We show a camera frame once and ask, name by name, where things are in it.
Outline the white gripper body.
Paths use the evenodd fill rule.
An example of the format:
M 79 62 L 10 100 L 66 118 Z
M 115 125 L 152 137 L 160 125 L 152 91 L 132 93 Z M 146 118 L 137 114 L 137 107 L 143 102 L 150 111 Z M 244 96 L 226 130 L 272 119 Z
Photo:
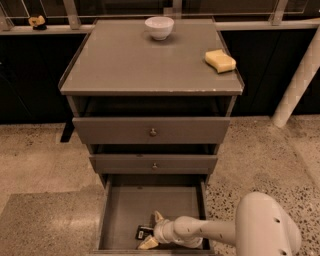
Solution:
M 154 227 L 154 237 L 160 244 L 174 243 L 187 248 L 197 248 L 203 238 L 199 236 L 201 221 L 195 218 L 164 219 Z

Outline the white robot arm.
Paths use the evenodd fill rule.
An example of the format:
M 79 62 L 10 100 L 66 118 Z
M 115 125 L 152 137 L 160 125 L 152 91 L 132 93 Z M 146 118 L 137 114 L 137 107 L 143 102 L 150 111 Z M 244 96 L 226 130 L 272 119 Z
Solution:
M 275 199 L 260 192 L 239 201 L 233 221 L 189 216 L 169 220 L 158 211 L 154 215 L 153 233 L 140 243 L 140 250 L 169 243 L 196 248 L 208 239 L 234 246 L 237 256 L 294 256 L 302 245 L 297 224 Z

